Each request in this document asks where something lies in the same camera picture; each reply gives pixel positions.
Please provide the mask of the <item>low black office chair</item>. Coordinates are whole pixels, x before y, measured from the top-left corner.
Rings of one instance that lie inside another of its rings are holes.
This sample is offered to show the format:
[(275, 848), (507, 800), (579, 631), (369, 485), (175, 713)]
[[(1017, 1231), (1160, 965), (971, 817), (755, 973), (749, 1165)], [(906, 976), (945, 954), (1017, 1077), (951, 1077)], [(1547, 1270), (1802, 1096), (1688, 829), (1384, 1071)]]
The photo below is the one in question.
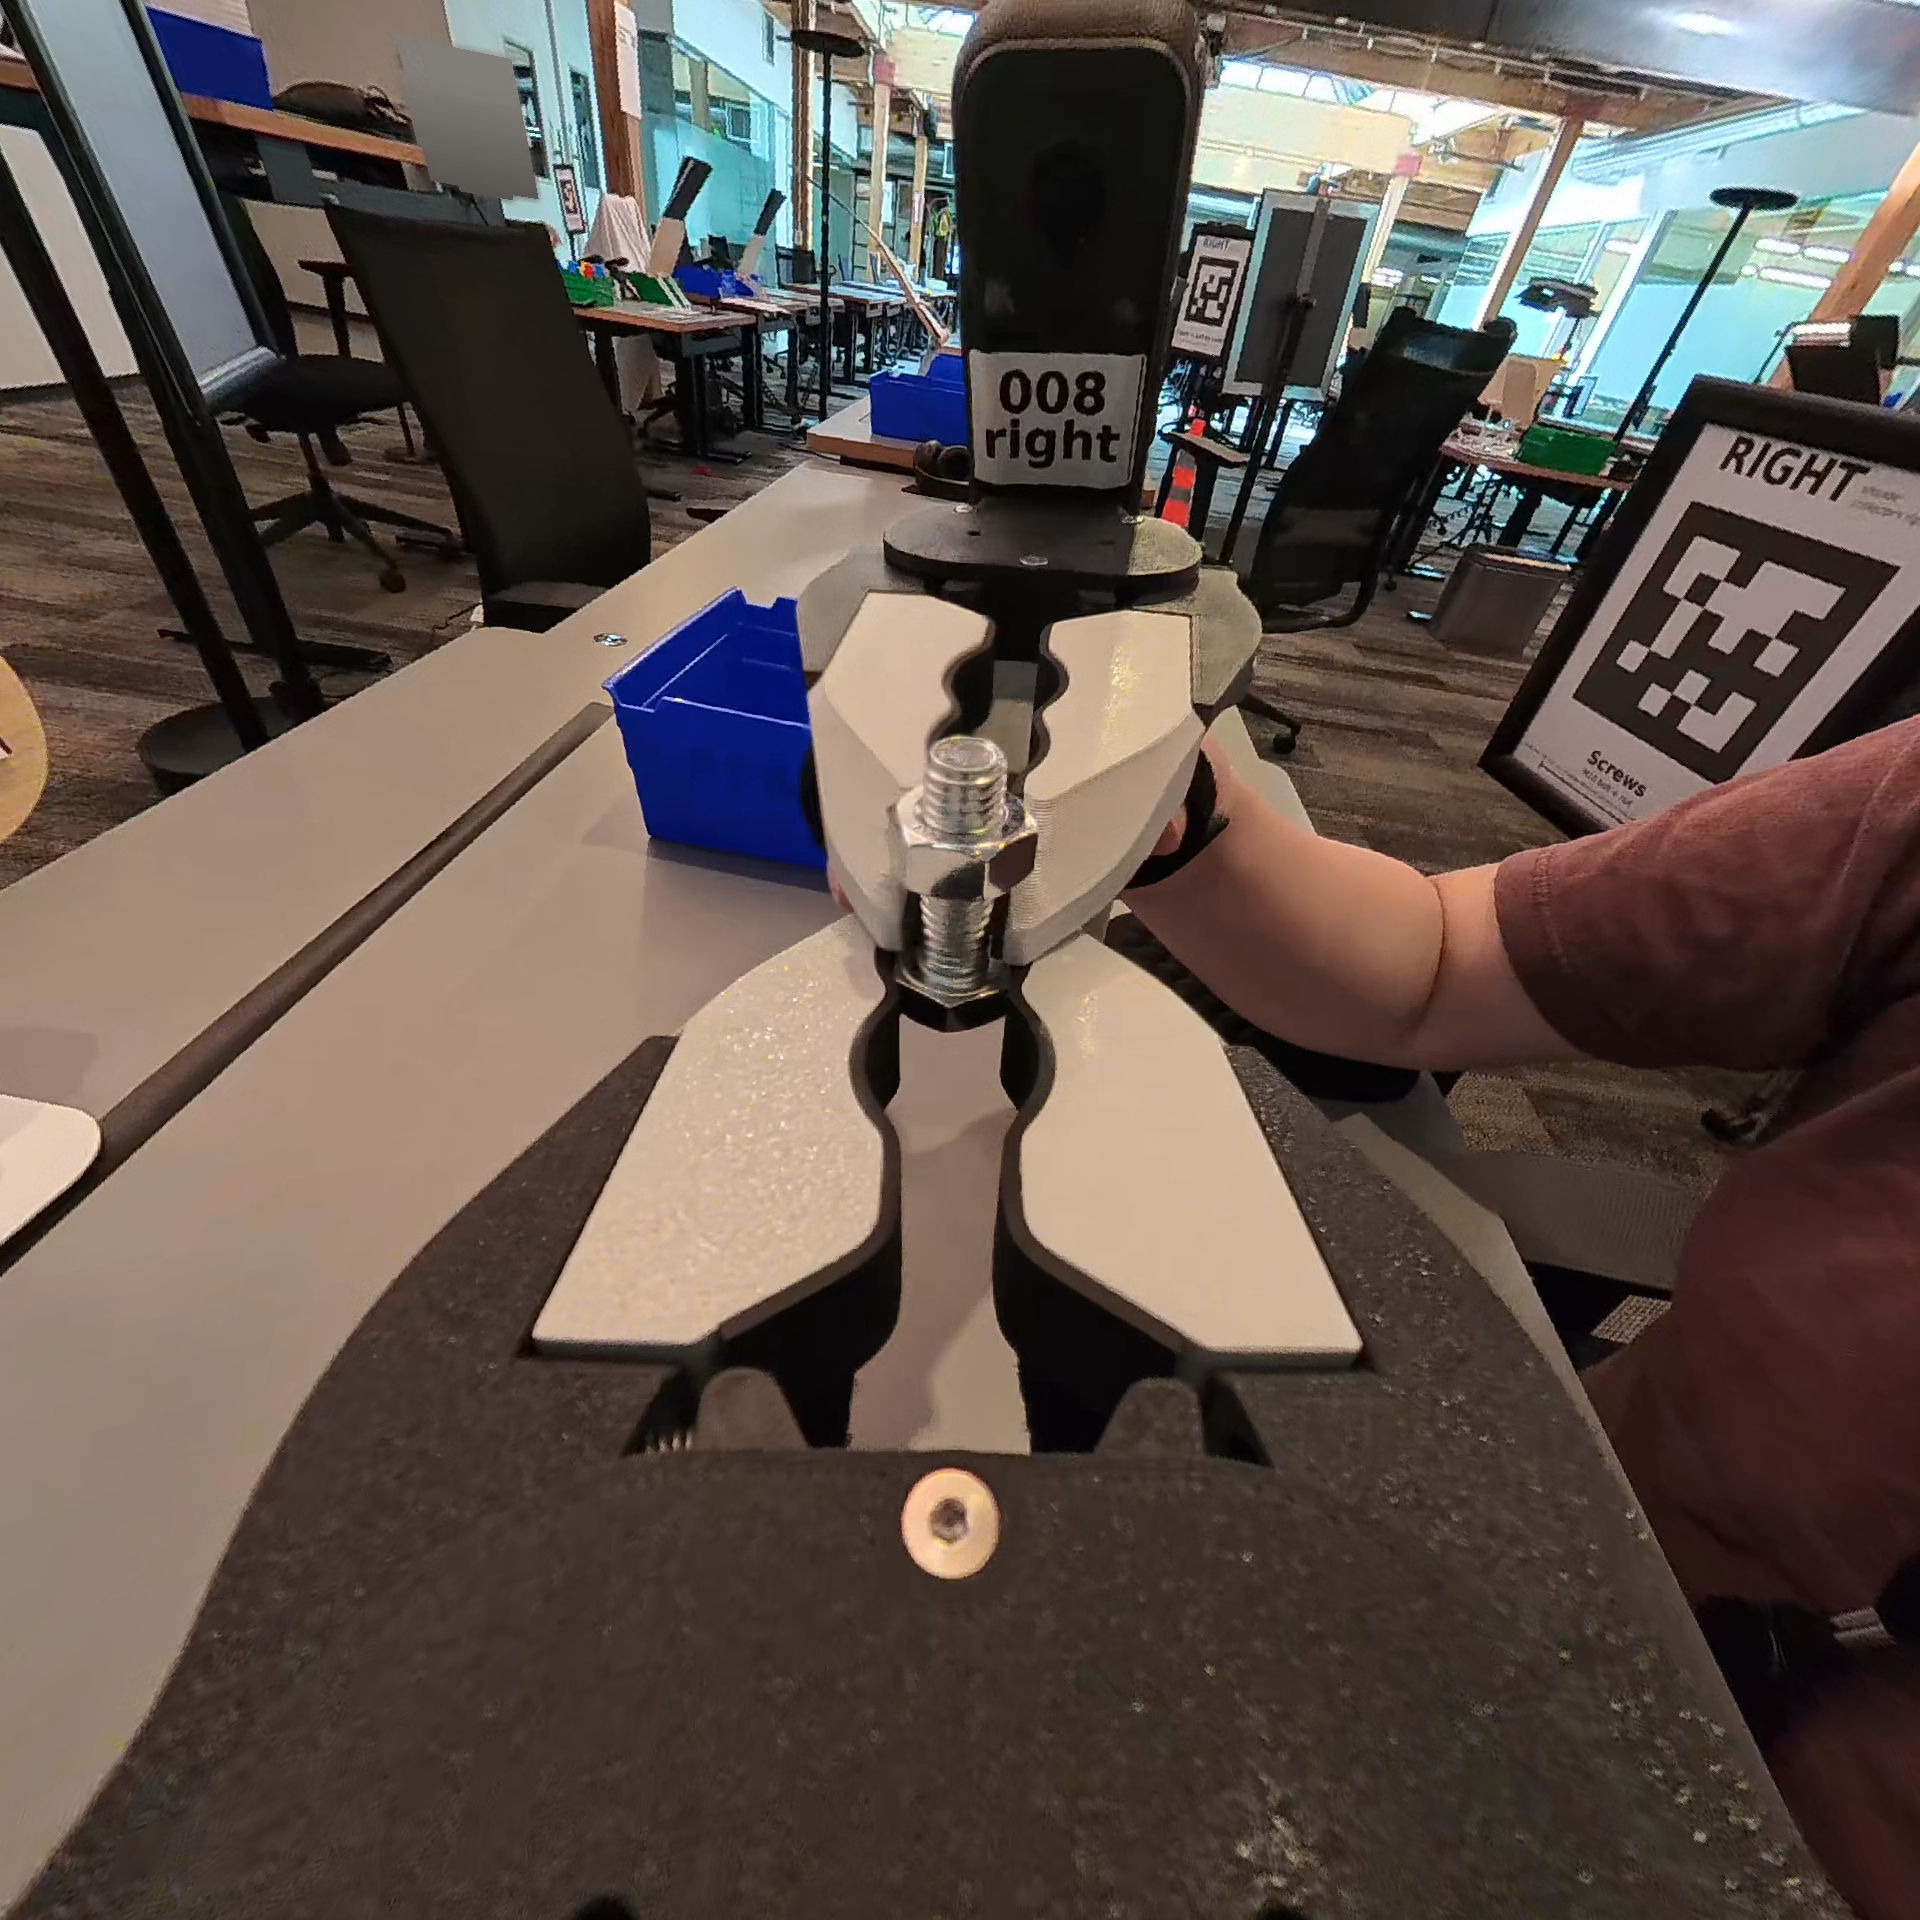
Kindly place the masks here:
[(273, 368), (259, 375), (242, 401), (225, 406), (224, 422), (242, 425), (256, 442), (294, 440), (306, 473), (301, 494), (250, 511), (259, 543), (273, 547), (306, 528), (319, 528), (331, 544), (365, 550), (384, 592), (403, 592), (399, 560), (376, 539), (373, 525), (379, 522), (440, 553), (449, 551), (449, 531), (345, 496), (321, 469), (346, 463), (345, 427), (399, 407), (402, 384), (391, 368), (363, 357), (298, 352), (291, 309), (267, 249), (258, 242), (249, 207), (225, 187), (219, 190), (219, 201), (275, 352)]

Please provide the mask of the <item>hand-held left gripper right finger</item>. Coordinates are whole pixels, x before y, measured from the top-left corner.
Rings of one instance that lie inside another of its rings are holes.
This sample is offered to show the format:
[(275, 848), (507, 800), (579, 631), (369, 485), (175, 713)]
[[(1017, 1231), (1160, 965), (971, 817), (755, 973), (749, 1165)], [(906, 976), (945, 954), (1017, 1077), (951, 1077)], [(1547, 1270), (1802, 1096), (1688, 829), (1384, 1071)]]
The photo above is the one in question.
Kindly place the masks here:
[(1230, 1054), (1079, 934), (1005, 1018), (997, 1322), (1029, 1411), (1141, 1381), (1347, 1373), (1360, 1334)]

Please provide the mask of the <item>black framed tag sign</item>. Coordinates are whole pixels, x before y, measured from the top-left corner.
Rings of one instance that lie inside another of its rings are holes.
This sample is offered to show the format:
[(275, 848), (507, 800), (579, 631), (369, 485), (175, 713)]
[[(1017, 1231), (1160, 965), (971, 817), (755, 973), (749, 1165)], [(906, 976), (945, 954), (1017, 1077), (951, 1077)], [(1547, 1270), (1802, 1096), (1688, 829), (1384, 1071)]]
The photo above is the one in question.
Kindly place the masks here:
[(1200, 223), (1176, 280), (1168, 350), (1176, 360), (1214, 365), (1231, 343), (1241, 293), (1255, 251), (1246, 225)]
[(1695, 377), (1479, 769), (1565, 834), (1914, 713), (1914, 411)]

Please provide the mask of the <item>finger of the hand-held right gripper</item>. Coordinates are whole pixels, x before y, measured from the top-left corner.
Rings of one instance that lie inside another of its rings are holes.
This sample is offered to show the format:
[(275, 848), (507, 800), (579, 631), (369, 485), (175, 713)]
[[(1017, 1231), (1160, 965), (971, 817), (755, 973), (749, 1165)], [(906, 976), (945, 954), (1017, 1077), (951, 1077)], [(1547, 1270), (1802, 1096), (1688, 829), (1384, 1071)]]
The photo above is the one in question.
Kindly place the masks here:
[(1056, 622), (1042, 656), (1063, 683), (1039, 711), (1043, 751), (1023, 776), (1037, 854), (1005, 913), (1007, 965), (1034, 965), (1123, 893), (1184, 802), (1203, 735), (1186, 614)]
[(806, 697), (827, 877), (888, 954), (899, 954), (904, 920), (886, 839), (893, 807), (958, 713), (953, 674), (989, 649), (989, 621), (971, 609), (869, 592)]

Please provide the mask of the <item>black mesh office chair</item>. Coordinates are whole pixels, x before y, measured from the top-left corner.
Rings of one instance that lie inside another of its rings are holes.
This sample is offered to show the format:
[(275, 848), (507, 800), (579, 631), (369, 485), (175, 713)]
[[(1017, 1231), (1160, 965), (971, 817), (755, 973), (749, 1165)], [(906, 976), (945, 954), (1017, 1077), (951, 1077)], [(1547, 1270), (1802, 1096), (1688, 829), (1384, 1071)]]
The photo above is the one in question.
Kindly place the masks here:
[(1335, 633), (1361, 621), (1395, 526), (1512, 341), (1511, 321), (1464, 330), (1405, 309), (1387, 317), (1285, 469), (1239, 569), (1264, 635)]

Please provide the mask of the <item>blue plastic bin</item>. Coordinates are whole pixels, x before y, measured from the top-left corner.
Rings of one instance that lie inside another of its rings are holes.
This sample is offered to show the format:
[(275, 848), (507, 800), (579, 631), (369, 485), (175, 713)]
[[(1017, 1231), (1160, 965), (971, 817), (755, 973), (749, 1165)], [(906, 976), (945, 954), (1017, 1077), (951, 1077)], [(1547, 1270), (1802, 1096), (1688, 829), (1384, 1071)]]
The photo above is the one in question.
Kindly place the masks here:
[(792, 597), (720, 595), (624, 663), (605, 696), (656, 841), (824, 867)]

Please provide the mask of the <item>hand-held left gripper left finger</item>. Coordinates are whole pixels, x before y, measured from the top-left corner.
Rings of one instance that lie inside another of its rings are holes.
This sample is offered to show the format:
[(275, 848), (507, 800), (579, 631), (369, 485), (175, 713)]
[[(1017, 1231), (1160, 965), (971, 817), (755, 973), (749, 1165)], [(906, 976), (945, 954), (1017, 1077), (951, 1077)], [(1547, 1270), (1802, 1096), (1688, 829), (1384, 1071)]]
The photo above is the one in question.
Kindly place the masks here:
[(715, 994), (659, 1074), (544, 1305), (546, 1358), (771, 1376), (845, 1421), (899, 1307), (898, 994), (843, 918)]

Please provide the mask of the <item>steel hex nut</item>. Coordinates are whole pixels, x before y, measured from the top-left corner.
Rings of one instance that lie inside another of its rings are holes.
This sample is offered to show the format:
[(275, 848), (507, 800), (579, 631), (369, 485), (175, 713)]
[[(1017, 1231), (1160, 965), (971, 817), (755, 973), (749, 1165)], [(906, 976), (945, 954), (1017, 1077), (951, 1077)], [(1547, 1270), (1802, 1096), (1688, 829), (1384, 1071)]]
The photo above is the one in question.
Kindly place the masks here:
[(991, 903), (1015, 893), (1037, 863), (1039, 830), (999, 790), (920, 784), (893, 807), (886, 830), (893, 877), (910, 897)]

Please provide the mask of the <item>white document stand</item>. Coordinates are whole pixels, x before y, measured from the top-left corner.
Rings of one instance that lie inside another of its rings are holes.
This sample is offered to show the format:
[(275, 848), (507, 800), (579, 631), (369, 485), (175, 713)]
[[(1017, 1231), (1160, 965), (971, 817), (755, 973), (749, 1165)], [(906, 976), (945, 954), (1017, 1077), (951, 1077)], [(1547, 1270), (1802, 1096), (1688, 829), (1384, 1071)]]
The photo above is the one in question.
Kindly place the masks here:
[(33, 1097), (0, 1097), (1, 1112), (1, 1247), (8, 1249), (58, 1203), (103, 1150), (103, 1128), (88, 1113)]

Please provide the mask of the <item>background wooden desk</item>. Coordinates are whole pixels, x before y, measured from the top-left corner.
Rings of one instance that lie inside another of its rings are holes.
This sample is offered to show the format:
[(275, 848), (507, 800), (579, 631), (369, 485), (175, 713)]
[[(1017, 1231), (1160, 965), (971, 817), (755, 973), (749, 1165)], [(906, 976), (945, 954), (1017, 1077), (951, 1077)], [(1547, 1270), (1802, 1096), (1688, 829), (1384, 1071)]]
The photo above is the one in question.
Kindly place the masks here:
[[(30, 127), (58, 125), (64, 138), (86, 146), (103, 163), (133, 163), (178, 146), (181, 133), (170, 129), (165, 107), (154, 99), (154, 83), (139, 78), (106, 81), (55, 81), (48, 91), (35, 69), (3, 56), (3, 121)], [(411, 141), (375, 136), (353, 129), (336, 129), (306, 115), (283, 112), (254, 101), (230, 101), (221, 94), (195, 94), (166, 81), (184, 121), (184, 138), (213, 133), (238, 138), (267, 138), (298, 149), (353, 155), (393, 166), (425, 166), (425, 155)]]
[[(1445, 547), (1464, 551), (1473, 544), (1491, 544), (1503, 551), (1535, 560), (1581, 560), (1599, 538), (1639, 473), (1632, 472), (1565, 472), (1528, 465), (1512, 450), (1499, 450), (1489, 442), (1449, 440), (1441, 443), (1440, 472), (1445, 487), (1457, 481), (1462, 513), (1457, 526), (1446, 536)], [(1542, 507), (1563, 511), (1555, 531), (1542, 536), (1547, 543), (1531, 550), (1534, 522)]]
[[(769, 401), (762, 379), (767, 341), (783, 338), (791, 357), (803, 346), (803, 317), (791, 301), (734, 301), (721, 304), (666, 307), (618, 302), (574, 309), (592, 343), (607, 397), (629, 427), (645, 442), (649, 427), (666, 418), (673, 437), (659, 449), (691, 465), (741, 465), (749, 458), (741, 435), (759, 435), (777, 406), (797, 433), (803, 433), (799, 375), (787, 374), (783, 397)], [(663, 398), (646, 401), (650, 374), (629, 382), (622, 374), (622, 346), (646, 343), (654, 371), (669, 375)], [(720, 371), (734, 367), (738, 435), (725, 431)]]

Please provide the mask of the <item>person's right forearm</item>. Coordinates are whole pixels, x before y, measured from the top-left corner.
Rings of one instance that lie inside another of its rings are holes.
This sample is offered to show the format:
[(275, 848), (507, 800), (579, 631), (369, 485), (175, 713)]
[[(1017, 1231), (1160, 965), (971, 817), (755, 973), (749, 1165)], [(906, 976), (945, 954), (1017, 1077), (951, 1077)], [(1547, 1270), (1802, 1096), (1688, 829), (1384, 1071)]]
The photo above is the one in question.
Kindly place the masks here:
[(1328, 851), (1266, 902), (1133, 913), (1210, 994), (1291, 1045), (1427, 1073), (1579, 1058), (1506, 957), (1494, 870), (1427, 879), (1315, 839)]

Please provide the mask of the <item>background blue bin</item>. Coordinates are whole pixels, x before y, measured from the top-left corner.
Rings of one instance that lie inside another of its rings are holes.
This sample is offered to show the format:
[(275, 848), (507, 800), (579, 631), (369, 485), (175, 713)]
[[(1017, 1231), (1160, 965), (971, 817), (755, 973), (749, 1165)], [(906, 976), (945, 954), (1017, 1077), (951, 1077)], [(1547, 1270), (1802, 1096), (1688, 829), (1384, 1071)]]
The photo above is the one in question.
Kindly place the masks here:
[(869, 384), (871, 435), (878, 442), (943, 449), (968, 443), (968, 377), (959, 352), (934, 352), (922, 367), (878, 371)]
[(149, 2), (159, 57), (184, 99), (269, 112), (273, 87), (249, 5)]

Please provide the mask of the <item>grey waste bin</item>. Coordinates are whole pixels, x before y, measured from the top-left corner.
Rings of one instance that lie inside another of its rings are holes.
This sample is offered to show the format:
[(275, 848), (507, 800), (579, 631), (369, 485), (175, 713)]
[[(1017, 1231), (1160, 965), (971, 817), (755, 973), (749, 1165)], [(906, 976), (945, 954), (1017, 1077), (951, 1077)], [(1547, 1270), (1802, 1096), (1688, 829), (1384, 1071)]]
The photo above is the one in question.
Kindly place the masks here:
[(1573, 578), (1565, 562), (1475, 544), (1446, 576), (1430, 610), (1430, 635), (1459, 654), (1521, 661)]

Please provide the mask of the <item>black framed whiteboard easel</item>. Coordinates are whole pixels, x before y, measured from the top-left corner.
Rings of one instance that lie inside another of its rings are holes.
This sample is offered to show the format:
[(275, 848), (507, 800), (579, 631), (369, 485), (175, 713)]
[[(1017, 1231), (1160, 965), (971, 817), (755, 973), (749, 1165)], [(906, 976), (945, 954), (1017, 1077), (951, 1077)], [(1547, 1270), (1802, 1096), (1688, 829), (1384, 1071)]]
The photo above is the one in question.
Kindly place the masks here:
[(170, 795), (298, 727), (327, 707), (319, 674), (375, 677), (391, 658), (345, 643), (303, 643), (283, 602), (269, 550), (250, 511), (301, 494), (301, 450), (289, 437), (258, 442), (224, 410), (273, 368), (275, 352), (238, 256), (195, 136), (184, 138), (178, 96), (141, 5), (3, 5), (17, 57), (48, 91), (55, 81), (149, 78), (181, 142), (133, 163), (103, 163), (42, 125), (48, 149), (101, 263), (111, 309), (149, 386), (194, 515), (219, 566), (250, 654), (272, 663), (256, 694), (213, 615), (181, 550), (175, 526), (153, 491), (134, 449), (118, 449), (125, 422), (103, 391), (104, 422), (94, 440), (109, 472), (133, 469), (122, 502), (175, 603), (181, 639), (200, 658), (213, 705), (178, 711), (139, 741), (153, 784)]

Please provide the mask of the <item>steel hex bolt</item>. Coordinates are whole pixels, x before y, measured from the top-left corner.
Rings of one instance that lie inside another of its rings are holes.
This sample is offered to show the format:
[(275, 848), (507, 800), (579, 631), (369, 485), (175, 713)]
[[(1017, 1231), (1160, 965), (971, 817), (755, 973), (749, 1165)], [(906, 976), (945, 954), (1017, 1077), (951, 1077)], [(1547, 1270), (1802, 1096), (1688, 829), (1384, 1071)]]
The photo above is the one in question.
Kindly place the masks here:
[[(1009, 791), (1003, 751), (982, 736), (931, 741), (920, 784), (999, 790), (1007, 800), (1019, 800)], [(903, 895), (896, 982), (911, 1018), (941, 1031), (965, 1031), (994, 1021), (1003, 969), (991, 943), (1007, 897), (991, 903), (947, 903)]]

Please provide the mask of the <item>black floor lamp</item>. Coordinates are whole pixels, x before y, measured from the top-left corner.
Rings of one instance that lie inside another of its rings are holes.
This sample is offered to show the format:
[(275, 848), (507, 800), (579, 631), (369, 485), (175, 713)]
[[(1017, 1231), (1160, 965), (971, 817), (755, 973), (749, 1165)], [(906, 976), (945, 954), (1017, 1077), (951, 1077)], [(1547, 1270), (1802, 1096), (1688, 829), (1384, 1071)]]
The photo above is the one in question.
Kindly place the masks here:
[(1678, 314), (1664, 346), (1653, 357), (1639, 391), (1634, 393), (1632, 403), (1624, 406), (1623, 416), (1614, 433), (1614, 447), (1623, 447), (1627, 437), (1637, 431), (1647, 411), (1653, 397), (1658, 386), (1658, 377), (1666, 371), (1667, 361), (1672, 360), (1675, 349), (1681, 343), (1694, 314), (1701, 309), (1705, 296), (1709, 293), (1721, 266), (1725, 263), (1727, 254), (1736, 247), (1741, 231), (1746, 229), (1749, 221), (1754, 214), (1784, 214), (1795, 207), (1795, 197), (1787, 190), (1774, 185), (1721, 185), (1714, 187), (1709, 201), (1717, 208), (1722, 208), (1733, 216), (1725, 234), (1721, 235), (1706, 267), (1695, 277), (1695, 286)]

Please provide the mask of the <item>tall black office chair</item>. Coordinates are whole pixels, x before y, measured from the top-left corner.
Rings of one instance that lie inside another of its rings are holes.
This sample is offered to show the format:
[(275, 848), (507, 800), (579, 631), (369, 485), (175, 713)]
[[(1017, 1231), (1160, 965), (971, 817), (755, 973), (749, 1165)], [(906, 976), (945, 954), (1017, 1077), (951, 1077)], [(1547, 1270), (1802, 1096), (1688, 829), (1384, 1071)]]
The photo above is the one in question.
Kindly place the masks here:
[(359, 208), (327, 223), (438, 454), (485, 622), (544, 633), (645, 569), (633, 433), (546, 238)]

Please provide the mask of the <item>person's right hand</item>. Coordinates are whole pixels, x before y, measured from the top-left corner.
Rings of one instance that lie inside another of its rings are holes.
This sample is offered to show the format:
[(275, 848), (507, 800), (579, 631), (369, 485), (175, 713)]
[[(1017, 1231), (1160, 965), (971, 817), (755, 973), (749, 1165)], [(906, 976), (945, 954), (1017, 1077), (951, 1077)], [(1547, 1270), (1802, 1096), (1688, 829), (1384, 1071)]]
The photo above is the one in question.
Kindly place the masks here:
[(1127, 909), (1202, 910), (1266, 902), (1328, 848), (1248, 784), (1216, 743), (1200, 747), (1144, 858), (1119, 890)]

